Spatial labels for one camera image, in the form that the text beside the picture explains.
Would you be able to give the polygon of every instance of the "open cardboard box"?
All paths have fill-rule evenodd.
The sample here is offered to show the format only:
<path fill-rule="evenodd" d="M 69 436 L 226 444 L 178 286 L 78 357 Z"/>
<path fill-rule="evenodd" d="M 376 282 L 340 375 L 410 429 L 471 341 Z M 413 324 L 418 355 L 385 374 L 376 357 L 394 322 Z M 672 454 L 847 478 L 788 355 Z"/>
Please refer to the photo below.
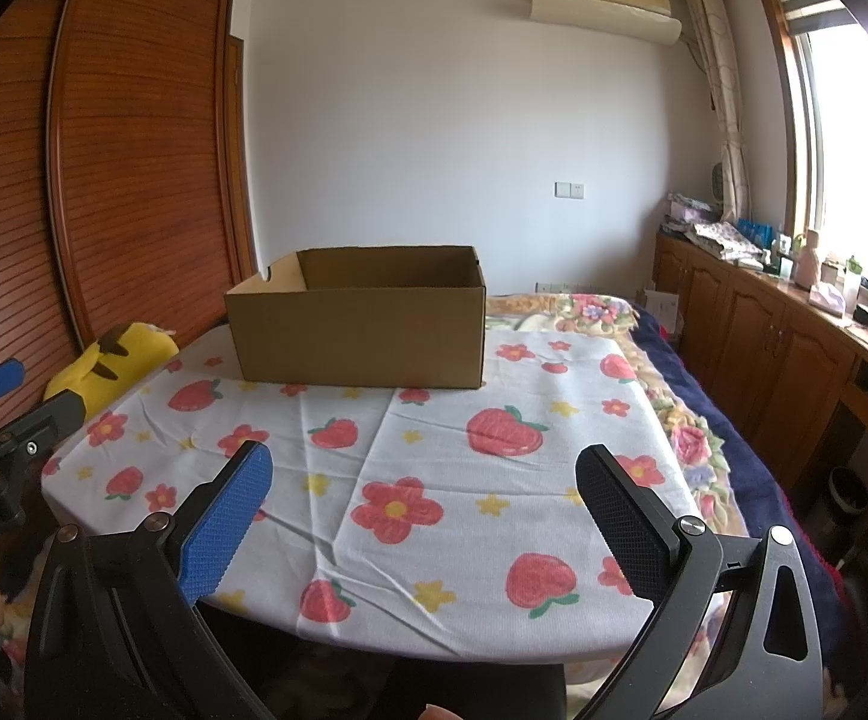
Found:
<path fill-rule="evenodd" d="M 250 381 L 477 389 L 485 298 L 472 247 L 312 248 L 226 306 Z"/>

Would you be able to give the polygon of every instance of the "pikachu plush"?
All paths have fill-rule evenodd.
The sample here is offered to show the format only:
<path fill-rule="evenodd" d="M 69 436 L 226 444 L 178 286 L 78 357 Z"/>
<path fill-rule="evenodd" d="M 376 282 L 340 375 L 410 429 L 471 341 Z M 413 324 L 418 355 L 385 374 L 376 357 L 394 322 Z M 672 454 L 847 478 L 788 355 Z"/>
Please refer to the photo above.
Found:
<path fill-rule="evenodd" d="M 119 324 L 48 382 L 44 400 L 72 389 L 83 400 L 86 421 L 177 352 L 173 338 L 152 324 Z"/>

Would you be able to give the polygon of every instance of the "air conditioner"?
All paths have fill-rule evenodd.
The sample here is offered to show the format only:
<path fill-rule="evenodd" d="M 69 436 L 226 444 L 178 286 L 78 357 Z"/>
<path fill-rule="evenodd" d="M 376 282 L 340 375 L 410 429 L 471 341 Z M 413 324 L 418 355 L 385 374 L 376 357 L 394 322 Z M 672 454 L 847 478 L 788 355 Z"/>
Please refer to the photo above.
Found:
<path fill-rule="evenodd" d="M 533 0 L 531 18 L 664 45 L 680 37 L 680 22 L 671 18 L 670 0 Z"/>

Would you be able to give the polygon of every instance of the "curtain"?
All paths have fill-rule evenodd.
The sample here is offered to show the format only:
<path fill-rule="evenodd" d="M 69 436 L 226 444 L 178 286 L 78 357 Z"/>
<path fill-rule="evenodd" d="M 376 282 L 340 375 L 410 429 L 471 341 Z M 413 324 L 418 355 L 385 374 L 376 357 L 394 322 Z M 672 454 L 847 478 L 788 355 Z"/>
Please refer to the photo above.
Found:
<path fill-rule="evenodd" d="M 736 223 L 739 218 L 749 218 L 750 206 L 733 35 L 723 0 L 687 0 L 687 7 L 723 140 L 723 220 Z"/>

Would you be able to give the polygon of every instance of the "window blind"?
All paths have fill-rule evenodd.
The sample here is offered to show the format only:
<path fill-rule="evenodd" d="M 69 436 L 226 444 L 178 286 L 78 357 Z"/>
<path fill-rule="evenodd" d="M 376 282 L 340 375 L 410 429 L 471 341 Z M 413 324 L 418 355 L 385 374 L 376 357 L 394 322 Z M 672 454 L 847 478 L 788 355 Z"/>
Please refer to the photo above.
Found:
<path fill-rule="evenodd" d="M 840 0 L 780 0 L 792 35 L 856 23 Z"/>

